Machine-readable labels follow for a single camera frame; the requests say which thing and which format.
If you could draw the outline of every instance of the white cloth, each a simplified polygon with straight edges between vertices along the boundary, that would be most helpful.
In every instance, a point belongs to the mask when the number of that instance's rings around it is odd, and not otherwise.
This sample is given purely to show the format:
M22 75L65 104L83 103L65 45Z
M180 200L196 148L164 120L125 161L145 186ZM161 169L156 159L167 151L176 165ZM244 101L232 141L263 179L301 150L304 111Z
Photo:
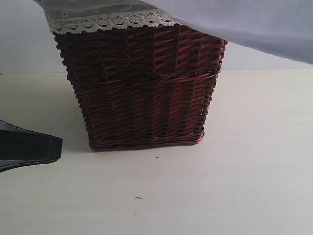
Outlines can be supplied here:
M313 64L313 0L35 1L57 33L180 22L246 47Z

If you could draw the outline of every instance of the white lace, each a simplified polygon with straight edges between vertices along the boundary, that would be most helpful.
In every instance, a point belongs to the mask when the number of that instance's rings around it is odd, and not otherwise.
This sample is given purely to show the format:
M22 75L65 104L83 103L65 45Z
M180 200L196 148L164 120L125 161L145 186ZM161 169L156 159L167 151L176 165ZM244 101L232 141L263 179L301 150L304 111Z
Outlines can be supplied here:
M52 19L47 16L51 32L57 34L95 32L97 30L126 29L128 27L173 26L178 22L172 20L159 9L110 13L67 19Z

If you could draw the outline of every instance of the white wall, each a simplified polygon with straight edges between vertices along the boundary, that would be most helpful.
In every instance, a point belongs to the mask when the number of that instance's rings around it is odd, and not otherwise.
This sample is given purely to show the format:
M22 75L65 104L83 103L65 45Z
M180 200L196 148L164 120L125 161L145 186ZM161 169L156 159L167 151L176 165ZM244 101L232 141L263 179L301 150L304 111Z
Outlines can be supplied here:
M224 70L309 68L310 65L229 44ZM42 9L32 0L0 0L0 72L64 72Z

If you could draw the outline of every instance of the white table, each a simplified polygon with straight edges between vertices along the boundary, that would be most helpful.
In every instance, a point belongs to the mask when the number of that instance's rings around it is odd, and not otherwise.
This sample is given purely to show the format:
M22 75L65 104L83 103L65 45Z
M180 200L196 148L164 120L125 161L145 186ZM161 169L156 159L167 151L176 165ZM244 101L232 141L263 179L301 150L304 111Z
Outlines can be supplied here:
M223 72L191 147L91 152L65 74L1 76L0 118L64 138L0 174L1 235L313 233L313 70Z

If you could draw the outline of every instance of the brown wicker basket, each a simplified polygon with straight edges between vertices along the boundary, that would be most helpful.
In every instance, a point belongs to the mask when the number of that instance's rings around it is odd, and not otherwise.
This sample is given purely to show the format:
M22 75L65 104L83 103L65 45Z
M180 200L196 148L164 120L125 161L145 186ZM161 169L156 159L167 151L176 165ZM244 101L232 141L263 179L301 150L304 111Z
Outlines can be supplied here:
M54 35L92 149L203 138L226 41L178 24Z

